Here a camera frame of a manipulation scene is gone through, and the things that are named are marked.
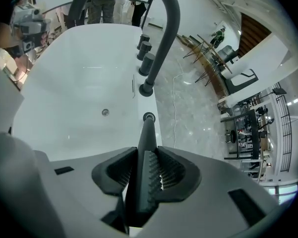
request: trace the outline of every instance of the white wall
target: white wall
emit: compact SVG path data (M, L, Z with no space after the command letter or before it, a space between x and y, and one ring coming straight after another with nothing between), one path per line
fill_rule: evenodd
M264 78L267 73L272 72L279 67L287 52L288 49L282 41L274 34L270 34L256 47L229 67L232 74L226 69L222 72L222 75L226 79L232 79L232 82L235 84L233 78L236 75L239 75L245 70L252 69L260 80Z
M239 33L235 32L230 20L226 14L221 12L216 5L210 0L178 0L181 20L179 26L180 35L192 35L194 37L199 34L206 41L210 41L210 36L217 28L226 26L225 40L217 50L222 49L226 45L232 46L236 50L239 46ZM148 13L152 19L150 23L166 27L167 14L162 0L154 0Z

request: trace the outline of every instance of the showroom floor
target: showroom floor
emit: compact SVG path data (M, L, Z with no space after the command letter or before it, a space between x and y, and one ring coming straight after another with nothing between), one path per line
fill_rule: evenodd
M148 26L143 29L143 33L150 36L151 52L155 54L164 32ZM162 144L173 147L175 143L173 78L184 72L174 79L177 121L175 148L223 160L228 156L228 148L225 143L225 127L220 123L217 108L218 98L211 84L204 86L207 79L194 83L204 69L199 62L193 63L194 56L183 59L189 51L189 48L175 39L155 81Z

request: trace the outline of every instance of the white bathtub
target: white bathtub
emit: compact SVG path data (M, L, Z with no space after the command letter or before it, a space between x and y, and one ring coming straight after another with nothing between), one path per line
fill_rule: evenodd
M145 80L136 58L141 34L139 27L118 24L61 34L29 73L12 134L51 161L87 157L137 146L142 117L152 112L162 145L155 95L138 91Z

